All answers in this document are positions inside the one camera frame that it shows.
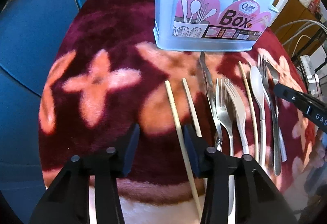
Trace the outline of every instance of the brand logo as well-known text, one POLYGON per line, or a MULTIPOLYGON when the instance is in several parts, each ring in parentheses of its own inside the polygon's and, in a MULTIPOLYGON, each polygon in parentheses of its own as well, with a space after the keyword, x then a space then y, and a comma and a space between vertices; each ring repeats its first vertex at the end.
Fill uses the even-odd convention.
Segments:
POLYGON ((246 1, 240 3, 238 9, 244 14, 252 14, 258 9, 258 5, 255 2, 246 1))
POLYGON ((316 119, 319 120, 321 123, 323 123, 324 126, 327 125, 327 119, 325 120, 323 117, 320 118, 320 114, 319 113, 317 113, 316 119))

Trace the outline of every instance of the plastic container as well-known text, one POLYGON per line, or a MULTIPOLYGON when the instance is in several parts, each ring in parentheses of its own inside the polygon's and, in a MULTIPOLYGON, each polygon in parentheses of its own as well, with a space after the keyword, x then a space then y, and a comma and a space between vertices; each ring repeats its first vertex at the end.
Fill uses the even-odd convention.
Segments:
POLYGON ((165 50, 251 50, 278 10, 274 0, 155 0, 156 44, 165 50))

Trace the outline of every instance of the barcode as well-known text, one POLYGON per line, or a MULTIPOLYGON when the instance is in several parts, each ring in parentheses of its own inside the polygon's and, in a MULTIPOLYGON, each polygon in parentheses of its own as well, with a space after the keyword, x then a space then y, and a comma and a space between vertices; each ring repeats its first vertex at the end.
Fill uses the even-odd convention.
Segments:
POLYGON ((238 35, 238 37, 236 39, 247 39, 248 37, 249 37, 249 35, 240 34, 240 35, 238 35))

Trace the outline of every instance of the spoon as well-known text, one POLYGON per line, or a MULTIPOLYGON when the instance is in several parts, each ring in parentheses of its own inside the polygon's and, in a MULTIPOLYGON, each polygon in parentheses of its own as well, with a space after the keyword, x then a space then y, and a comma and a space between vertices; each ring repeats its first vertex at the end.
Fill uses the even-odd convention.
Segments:
POLYGON ((204 18, 202 18, 200 20, 199 23, 201 23, 203 20, 205 20, 206 18, 210 17, 210 16, 213 16, 215 13, 217 12, 217 9, 211 9, 206 15, 204 18))
POLYGON ((252 66, 250 69, 250 83, 255 100, 260 108, 260 156, 259 164, 264 168, 265 153, 266 153, 266 127, 265 127, 265 113, 264 113, 264 86, 261 80, 261 74, 257 67, 252 66))
POLYGON ((181 2, 183 8, 184 23, 187 23, 187 14, 188 14, 187 0, 181 0, 181 2))
POLYGON ((192 21, 194 14, 196 14, 200 10, 200 7, 201 3, 198 0, 194 0, 191 2, 191 17, 189 23, 192 21))

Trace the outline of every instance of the chopstick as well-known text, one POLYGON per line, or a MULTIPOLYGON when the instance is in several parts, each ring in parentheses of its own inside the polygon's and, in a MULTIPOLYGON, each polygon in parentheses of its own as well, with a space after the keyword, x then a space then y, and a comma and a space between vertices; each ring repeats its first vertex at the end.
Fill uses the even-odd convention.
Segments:
POLYGON ((249 88, 249 83, 246 79, 246 75, 243 69, 243 65, 242 63, 239 61, 238 62, 238 66, 240 68, 242 77, 243 77, 243 81, 244 81, 244 85, 245 85, 245 89, 246 89, 246 93, 247 93, 247 97, 249 99, 249 106, 250 106, 250 112, 251 112, 251 117, 252 117, 252 124, 253 124, 253 133, 254 133, 254 158, 257 162, 259 162, 259 136, 258 136, 258 127, 257 127, 257 119, 255 116, 255 111, 254 111, 254 107, 253 107, 253 100, 252 100, 252 96, 251 96, 251 92, 250 92, 250 88, 249 88))
POLYGON ((168 99, 169 99, 171 111, 172 111, 173 118, 174 118, 174 123, 175 123, 175 127, 176 127, 176 132, 177 132, 177 137, 178 137, 180 149, 182 151, 182 156, 183 156, 183 160, 184 160, 184 164, 185 164, 185 168, 186 168, 187 178, 188 178, 188 181, 190 182, 190 185, 191 185, 191 191, 192 191, 193 199, 195 201, 195 205, 197 207, 197 212, 199 214, 199 219, 201 219, 202 210, 201 210, 200 200, 199 200, 199 196, 197 194, 197 187, 195 185, 190 160, 188 158, 188 154, 187 154, 186 147, 185 147, 185 144, 184 144, 182 127, 181 127, 180 122, 179 122, 173 92, 171 90, 170 82, 168 80, 165 81, 165 85, 166 85, 166 90, 167 90, 167 94, 168 94, 168 99))
MULTIPOLYGON (((197 119, 197 112, 195 111, 195 107, 193 104, 190 89, 188 88, 186 79, 183 78, 182 81, 183 81, 183 85, 184 85, 184 89, 185 89, 185 93, 186 93, 188 108, 190 109, 190 112, 191 112, 191 117, 192 117, 193 125, 195 128, 195 132, 198 137, 202 137, 200 124, 199 124, 199 120, 197 119)), ((206 190, 208 179, 204 178, 203 181, 204 181, 204 189, 206 190)))

